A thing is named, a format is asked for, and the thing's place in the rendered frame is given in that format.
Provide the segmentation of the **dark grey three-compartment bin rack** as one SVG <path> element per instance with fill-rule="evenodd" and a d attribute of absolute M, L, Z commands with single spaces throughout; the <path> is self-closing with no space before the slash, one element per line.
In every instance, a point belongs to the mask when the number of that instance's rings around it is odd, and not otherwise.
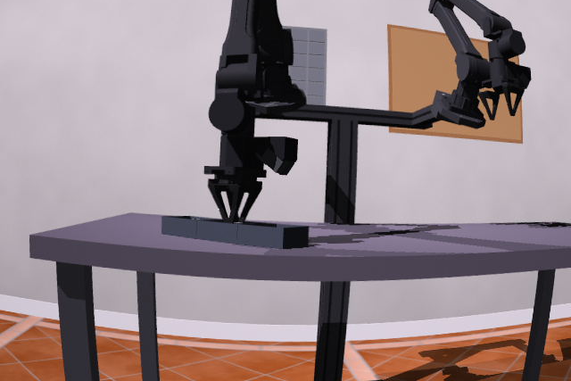
<path fill-rule="evenodd" d="M 251 221 L 245 221 L 244 224 L 233 224 L 223 223 L 222 219 L 195 216 L 161 216 L 161 233 L 277 249 L 309 245 L 309 226 Z"/>

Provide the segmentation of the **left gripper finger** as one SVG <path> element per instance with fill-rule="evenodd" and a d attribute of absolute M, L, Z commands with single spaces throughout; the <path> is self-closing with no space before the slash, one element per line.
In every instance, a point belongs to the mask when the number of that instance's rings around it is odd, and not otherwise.
<path fill-rule="evenodd" d="M 480 97 L 480 99 L 481 99 L 481 101 L 482 101 L 482 103 L 483 103 L 483 105 L 484 105 L 484 107 L 488 113 L 490 120 L 494 120 L 496 112 L 497 112 L 497 107 L 498 107 L 500 95 L 496 95 L 496 94 L 492 94 L 492 93 L 485 93 L 485 92 L 479 92 L 478 95 L 479 95 L 479 97 Z M 487 103 L 486 98 L 492 99 L 492 113 L 490 111 L 490 108 L 489 108 L 489 105 Z"/>
<path fill-rule="evenodd" d="M 522 98 L 523 93 L 525 92 L 525 89 L 522 87 L 516 87 L 516 86 L 512 86 L 512 85 L 502 85 L 503 88 L 503 92 L 506 98 L 506 102 L 509 108 L 509 114 L 510 116 L 515 116 L 516 111 L 517 111 L 517 107 L 519 105 L 519 102 Z M 512 110 L 512 105 L 511 105 L 511 98 L 510 98 L 510 93 L 514 93 L 517 94 L 516 97 L 516 101 Z"/>

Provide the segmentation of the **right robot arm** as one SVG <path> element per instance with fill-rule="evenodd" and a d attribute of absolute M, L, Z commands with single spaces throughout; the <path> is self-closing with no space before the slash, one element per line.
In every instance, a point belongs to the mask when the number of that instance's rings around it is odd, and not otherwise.
<path fill-rule="evenodd" d="M 221 135 L 248 137 L 227 137 L 225 166 L 263 170 L 265 164 L 279 175 L 287 175 L 294 166 L 298 139 L 255 137 L 256 108 L 247 103 L 301 99 L 288 74 L 293 62 L 292 32 L 281 25 L 277 0 L 232 0 L 209 119 Z"/>

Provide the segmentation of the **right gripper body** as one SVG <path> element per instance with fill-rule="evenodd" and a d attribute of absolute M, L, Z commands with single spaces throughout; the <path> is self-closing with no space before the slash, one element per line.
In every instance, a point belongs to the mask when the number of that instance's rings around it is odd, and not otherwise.
<path fill-rule="evenodd" d="M 265 178 L 267 176 L 267 170 L 225 166 L 227 137 L 238 136 L 248 137 L 246 134 L 226 134 L 220 137 L 219 166 L 204 166 L 204 174 L 216 174 L 214 175 L 214 179 L 208 178 L 208 182 L 234 184 L 239 184 L 236 182 L 244 182 L 248 185 L 262 185 L 262 181 L 257 181 L 257 178 Z"/>

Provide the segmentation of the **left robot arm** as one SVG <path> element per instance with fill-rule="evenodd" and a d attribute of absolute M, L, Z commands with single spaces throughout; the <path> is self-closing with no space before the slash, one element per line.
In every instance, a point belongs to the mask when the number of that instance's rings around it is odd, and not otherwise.
<path fill-rule="evenodd" d="M 473 46 L 453 11 L 454 5 L 477 23 L 484 31 L 484 37 L 492 40 L 488 42 L 489 61 L 508 60 L 523 54 L 525 40 L 522 32 L 512 28 L 510 21 L 476 0 L 430 0 L 428 11 L 441 23 L 456 54 L 459 53 L 455 58 L 459 79 L 457 90 L 452 90 L 451 97 L 443 95 L 442 103 L 450 112 L 483 120 L 484 114 L 477 108 L 480 102 L 477 97 L 479 89 L 483 88 L 482 81 L 491 78 L 490 65 Z M 506 72 L 507 77 L 519 79 L 519 87 L 527 89 L 531 81 L 530 68 L 506 61 Z"/>

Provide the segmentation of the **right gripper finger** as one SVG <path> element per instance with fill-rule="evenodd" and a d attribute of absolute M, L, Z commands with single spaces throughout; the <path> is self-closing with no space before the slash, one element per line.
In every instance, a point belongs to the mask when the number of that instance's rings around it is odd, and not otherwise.
<path fill-rule="evenodd" d="M 255 200 L 257 199 L 259 193 L 262 190 L 262 185 L 248 185 L 246 184 L 246 189 L 245 189 L 245 193 L 248 193 L 248 197 L 247 200 L 245 202 L 244 208 L 242 210 L 242 213 L 240 215 L 240 218 L 238 217 L 238 213 L 236 216 L 236 221 L 235 222 L 241 222 L 244 224 L 244 221 L 250 211 L 250 209 L 252 208 L 252 205 L 254 204 Z M 227 197 L 228 197 L 228 204 L 229 204 L 229 208 L 231 211 L 231 207 L 232 207 L 232 201 L 233 201 L 233 193 L 232 192 L 226 192 L 227 193 Z"/>
<path fill-rule="evenodd" d="M 219 212 L 223 219 L 223 222 L 234 224 L 241 202 L 244 197 L 246 184 L 208 182 L 208 188 L 210 189 L 211 195 L 219 208 Z M 233 201 L 229 217 L 221 196 L 221 191 L 233 193 Z"/>

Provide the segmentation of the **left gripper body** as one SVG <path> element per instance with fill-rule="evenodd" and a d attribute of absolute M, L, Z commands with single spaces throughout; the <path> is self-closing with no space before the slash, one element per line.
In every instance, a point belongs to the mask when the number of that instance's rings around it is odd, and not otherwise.
<path fill-rule="evenodd" d="M 492 86 L 492 88 L 494 88 L 494 92 L 486 90 L 484 91 L 485 93 L 492 93 L 496 95 L 504 94 L 502 85 L 506 84 L 519 87 L 519 79 L 507 77 L 506 61 L 508 60 L 505 58 L 502 59 L 497 58 L 493 59 L 493 61 L 492 60 L 489 61 L 491 79 L 482 81 L 482 87 Z"/>

